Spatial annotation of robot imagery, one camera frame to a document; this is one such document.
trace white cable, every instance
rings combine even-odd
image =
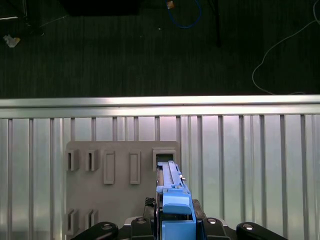
[[[307,27],[309,27],[309,25],[311,25],[311,24],[313,24],[313,23],[316,23],[316,22],[317,22],[317,23],[320,25],[320,21],[318,20],[317,15],[316,15],[316,5],[317,5],[317,3],[318,3],[319,1],[320,1],[320,0],[317,0],[317,1],[314,3],[314,5],[313,5],[313,15],[314,15],[315,20],[309,22],[307,25],[305,25],[303,28],[301,28],[301,29],[300,29],[299,31],[297,31],[296,33],[294,33],[294,34],[292,34],[292,35],[290,35],[290,36],[287,36],[286,38],[282,39],[281,41],[279,41],[278,43],[276,43],[275,45],[273,45],[272,47],[270,47],[268,51],[266,51],[266,53],[265,53],[264,56],[263,56],[263,59],[262,59],[261,63],[253,70],[252,76],[251,76],[253,84],[254,84],[258,89],[260,89],[261,91],[263,91],[263,92],[265,92],[265,93],[267,93],[267,94],[275,95],[274,93],[272,93],[272,92],[270,92],[270,91],[268,91],[268,90],[265,90],[265,89],[263,89],[262,87],[260,87],[260,86],[258,86],[258,85],[256,84],[256,81],[255,81],[255,73],[256,73],[256,71],[264,64],[265,59],[266,59],[268,53],[269,53],[272,49],[274,49],[276,46],[278,46],[279,44],[283,43],[285,40],[288,40],[288,39],[294,37],[295,35],[301,33],[303,30],[305,30]],[[294,95],[294,94],[305,94],[305,93],[299,91],[299,92],[290,93],[289,95]]]
[[[58,21],[58,20],[60,20],[60,19],[64,19],[64,18],[67,17],[67,16],[68,16],[68,15],[65,15],[65,16],[59,17],[59,18],[57,18],[57,19],[54,19],[54,20],[52,20],[52,21],[48,21],[48,22],[42,24],[42,25],[39,26],[39,27],[41,28],[41,27],[43,27],[43,26],[45,26],[45,25],[51,24],[51,23],[53,23],[53,22],[55,22],[55,21]]]

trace white debris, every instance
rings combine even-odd
[[[5,35],[3,39],[5,40],[9,48],[14,48],[20,42],[20,38],[12,38],[10,35]]]

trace screw head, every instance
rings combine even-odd
[[[251,231],[251,230],[254,229],[254,227],[251,226],[250,224],[244,224],[243,227],[244,227],[245,229],[249,230],[249,231]]]
[[[210,224],[216,224],[217,223],[217,221],[215,219],[213,219],[213,218],[209,218],[207,221]]]
[[[136,220],[136,222],[137,222],[138,224],[145,224],[145,223],[146,223],[146,220],[145,220],[144,218],[138,218],[138,219]]]
[[[107,224],[102,226],[102,229],[103,230],[110,230],[110,229],[112,229],[112,226],[109,223],[107,223]]]

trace gray slot holder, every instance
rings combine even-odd
[[[79,150],[68,149],[65,153],[65,159],[68,171],[77,171],[79,169]]]
[[[85,170],[95,171],[99,168],[99,151],[88,150],[86,152]]]
[[[73,236],[79,230],[79,212],[77,209],[69,209],[66,216],[66,235]]]
[[[181,167],[176,141],[71,141],[65,154],[67,240],[99,222],[121,228],[142,216],[145,199],[156,196],[159,155]]]

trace blue cable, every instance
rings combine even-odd
[[[183,26],[183,25],[181,25],[181,24],[179,24],[179,23],[176,22],[176,20],[174,19],[174,16],[172,16],[172,14],[171,14],[170,9],[168,9],[167,0],[165,0],[165,6],[166,6],[166,9],[168,10],[169,17],[170,17],[171,21],[172,21],[177,27],[179,27],[179,28],[181,28],[181,29],[189,29],[189,28],[192,28],[194,25],[196,25],[197,22],[200,20],[200,18],[201,18],[201,16],[202,16],[201,6],[200,6],[200,3],[199,3],[199,0],[194,0],[194,1],[195,1],[196,5],[197,5],[197,7],[198,7],[198,9],[199,9],[199,16],[198,16],[198,18],[194,21],[194,23],[192,23],[192,24],[190,24],[190,25],[188,25],[188,26]]]

